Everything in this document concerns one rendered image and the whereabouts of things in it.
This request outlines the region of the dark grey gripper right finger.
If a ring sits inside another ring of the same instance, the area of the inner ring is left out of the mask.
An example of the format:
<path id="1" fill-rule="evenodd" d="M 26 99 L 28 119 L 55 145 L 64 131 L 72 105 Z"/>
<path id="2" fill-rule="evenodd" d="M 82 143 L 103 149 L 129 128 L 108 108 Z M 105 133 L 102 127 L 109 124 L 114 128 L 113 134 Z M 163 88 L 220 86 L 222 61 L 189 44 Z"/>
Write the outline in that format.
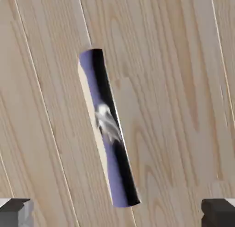
<path id="1" fill-rule="evenodd" d="M 201 227 L 235 227 L 235 198 L 203 199 Z"/>

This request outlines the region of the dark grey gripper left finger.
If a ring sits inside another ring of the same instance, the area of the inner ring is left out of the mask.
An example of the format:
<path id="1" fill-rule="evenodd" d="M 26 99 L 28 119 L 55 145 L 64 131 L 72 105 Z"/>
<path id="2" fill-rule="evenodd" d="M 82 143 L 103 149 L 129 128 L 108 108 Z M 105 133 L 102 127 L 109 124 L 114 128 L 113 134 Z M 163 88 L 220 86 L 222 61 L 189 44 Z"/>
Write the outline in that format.
<path id="1" fill-rule="evenodd" d="M 0 227 L 34 227 L 32 199 L 0 198 Z"/>

